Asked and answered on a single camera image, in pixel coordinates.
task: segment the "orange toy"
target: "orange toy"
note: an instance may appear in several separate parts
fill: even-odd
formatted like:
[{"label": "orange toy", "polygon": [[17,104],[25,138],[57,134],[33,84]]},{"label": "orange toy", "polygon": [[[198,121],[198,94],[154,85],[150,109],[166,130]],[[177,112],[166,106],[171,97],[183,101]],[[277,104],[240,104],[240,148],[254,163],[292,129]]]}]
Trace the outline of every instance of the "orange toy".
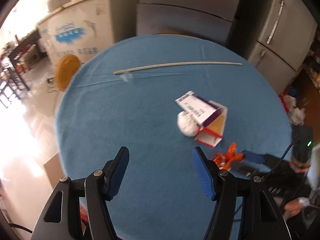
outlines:
[{"label": "orange toy", "polygon": [[220,170],[230,170],[231,162],[237,161],[241,162],[243,160],[243,153],[236,154],[237,152],[237,144],[231,143],[227,153],[216,153],[214,158],[212,159]]}]

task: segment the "yellow chair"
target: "yellow chair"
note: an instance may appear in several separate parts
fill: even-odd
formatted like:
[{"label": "yellow chair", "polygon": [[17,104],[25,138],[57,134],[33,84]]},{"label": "yellow chair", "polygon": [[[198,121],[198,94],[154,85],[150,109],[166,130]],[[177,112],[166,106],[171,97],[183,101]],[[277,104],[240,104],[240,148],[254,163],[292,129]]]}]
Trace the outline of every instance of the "yellow chair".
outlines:
[{"label": "yellow chair", "polygon": [[65,55],[57,63],[56,66],[56,83],[61,91],[65,91],[72,76],[80,68],[81,62],[75,55]]}]

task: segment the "barcode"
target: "barcode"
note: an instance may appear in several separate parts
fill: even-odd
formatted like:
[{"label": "barcode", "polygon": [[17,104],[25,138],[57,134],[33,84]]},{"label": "barcode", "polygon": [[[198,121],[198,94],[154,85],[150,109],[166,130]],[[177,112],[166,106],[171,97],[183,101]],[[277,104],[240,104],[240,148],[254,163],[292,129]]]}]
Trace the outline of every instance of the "barcode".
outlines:
[{"label": "barcode", "polygon": [[203,113],[205,113],[205,111],[202,108],[197,110],[187,102],[184,102],[184,104],[186,105],[186,108],[197,117],[200,117]]}]

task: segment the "white plastic rod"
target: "white plastic rod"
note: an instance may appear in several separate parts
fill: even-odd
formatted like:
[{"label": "white plastic rod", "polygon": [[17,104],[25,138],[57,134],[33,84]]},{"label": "white plastic rod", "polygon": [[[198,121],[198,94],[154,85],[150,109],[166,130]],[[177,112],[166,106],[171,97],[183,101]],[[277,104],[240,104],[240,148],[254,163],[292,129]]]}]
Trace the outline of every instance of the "white plastic rod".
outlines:
[{"label": "white plastic rod", "polygon": [[134,67],[128,68],[124,70],[114,71],[114,75],[148,69],[148,68],[156,68],[156,67],[169,67],[169,66],[181,66],[181,65],[200,65],[200,64],[222,64],[222,65],[242,65],[242,63],[235,63],[235,62],[217,62],[217,61],[199,61],[199,62],[175,62],[175,63],[165,63],[165,64],[156,64],[156,65],[149,65],[149,66],[142,66],[142,67]]}]

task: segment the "metal bolt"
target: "metal bolt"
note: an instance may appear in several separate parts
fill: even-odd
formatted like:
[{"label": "metal bolt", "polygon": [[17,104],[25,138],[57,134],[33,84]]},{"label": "metal bolt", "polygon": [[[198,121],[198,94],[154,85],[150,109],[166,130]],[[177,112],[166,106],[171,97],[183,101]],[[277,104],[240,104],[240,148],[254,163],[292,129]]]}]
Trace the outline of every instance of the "metal bolt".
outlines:
[{"label": "metal bolt", "polygon": [[220,174],[221,176],[227,176],[227,175],[229,174],[229,172],[226,171],[226,170],[220,170],[220,171],[219,171],[219,174]]},{"label": "metal bolt", "polygon": [[220,162],[219,165],[218,165],[218,167],[223,167],[224,165],[226,165],[225,162]]},{"label": "metal bolt", "polygon": [[94,174],[94,176],[99,177],[102,175],[102,173],[103,173],[102,170],[96,170],[93,174]]},{"label": "metal bolt", "polygon": [[254,176],[254,177],[253,177],[253,180],[254,180],[255,182],[261,182],[261,178],[258,177],[258,176]]},{"label": "metal bolt", "polygon": [[63,176],[60,178],[61,182],[66,182],[68,180],[68,176]]}]

